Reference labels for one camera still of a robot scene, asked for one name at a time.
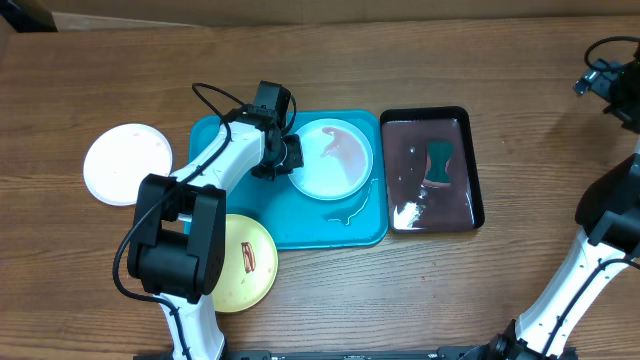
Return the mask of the light blue plate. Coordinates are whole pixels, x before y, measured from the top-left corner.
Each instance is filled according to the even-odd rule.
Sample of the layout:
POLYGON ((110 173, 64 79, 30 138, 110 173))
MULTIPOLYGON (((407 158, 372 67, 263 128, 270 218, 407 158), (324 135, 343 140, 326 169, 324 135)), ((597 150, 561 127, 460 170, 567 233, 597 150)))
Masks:
POLYGON ((303 166, 289 175, 291 183, 316 200, 354 195, 373 170, 373 148, 352 123, 335 118, 312 120, 295 131, 303 166))

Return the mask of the yellow plate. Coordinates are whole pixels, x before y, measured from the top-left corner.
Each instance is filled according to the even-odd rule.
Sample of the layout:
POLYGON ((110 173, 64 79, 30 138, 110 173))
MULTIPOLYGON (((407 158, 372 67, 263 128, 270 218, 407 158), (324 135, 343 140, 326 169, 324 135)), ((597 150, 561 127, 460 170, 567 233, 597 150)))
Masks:
POLYGON ((278 263, 275 243, 260 223, 228 214, 223 269, 212 292, 216 311, 235 313, 258 304, 275 282, 278 263))

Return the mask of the green scrub sponge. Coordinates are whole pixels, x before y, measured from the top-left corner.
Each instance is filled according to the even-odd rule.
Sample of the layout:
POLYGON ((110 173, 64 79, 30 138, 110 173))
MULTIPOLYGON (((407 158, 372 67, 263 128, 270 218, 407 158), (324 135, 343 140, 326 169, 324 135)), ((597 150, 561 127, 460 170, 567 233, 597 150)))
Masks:
POLYGON ((427 146, 425 184, 447 187, 451 183, 448 165, 454 154, 454 145, 446 141, 433 141, 427 146))

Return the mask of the white plate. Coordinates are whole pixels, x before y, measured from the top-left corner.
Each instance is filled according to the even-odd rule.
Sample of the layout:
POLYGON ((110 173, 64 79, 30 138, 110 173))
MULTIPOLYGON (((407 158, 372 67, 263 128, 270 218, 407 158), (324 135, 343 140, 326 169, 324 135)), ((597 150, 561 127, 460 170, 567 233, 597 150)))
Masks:
POLYGON ((173 163, 166 137, 155 128, 128 123, 100 135, 86 153, 83 178, 88 191, 112 206, 134 205, 149 174, 168 176, 173 163))

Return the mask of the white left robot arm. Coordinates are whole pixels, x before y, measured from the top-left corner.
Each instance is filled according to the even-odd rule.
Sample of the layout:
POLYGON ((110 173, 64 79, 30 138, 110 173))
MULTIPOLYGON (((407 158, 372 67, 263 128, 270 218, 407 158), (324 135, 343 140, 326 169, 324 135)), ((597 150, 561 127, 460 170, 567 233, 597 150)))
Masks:
POLYGON ((142 180, 112 277, 124 296, 161 307, 173 341, 167 358, 225 356, 211 293, 225 258, 226 200, 245 174, 272 181, 302 167, 296 112, 287 88, 263 81, 253 102, 218 116, 217 137, 196 159, 142 180))

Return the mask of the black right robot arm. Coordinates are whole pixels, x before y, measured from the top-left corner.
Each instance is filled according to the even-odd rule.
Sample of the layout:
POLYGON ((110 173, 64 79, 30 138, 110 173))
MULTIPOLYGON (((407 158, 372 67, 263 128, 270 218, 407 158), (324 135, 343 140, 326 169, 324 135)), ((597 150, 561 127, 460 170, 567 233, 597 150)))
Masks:
POLYGON ((575 83, 575 92, 590 91, 608 103, 603 113, 638 135, 634 152, 583 194, 575 213, 580 226, 575 240, 533 305, 488 344, 452 359, 579 359, 575 348, 566 347, 575 326, 620 272, 639 270, 639 37, 598 40, 583 59, 588 70, 575 83), (593 50, 613 42, 634 43, 633 59, 591 62, 593 50))

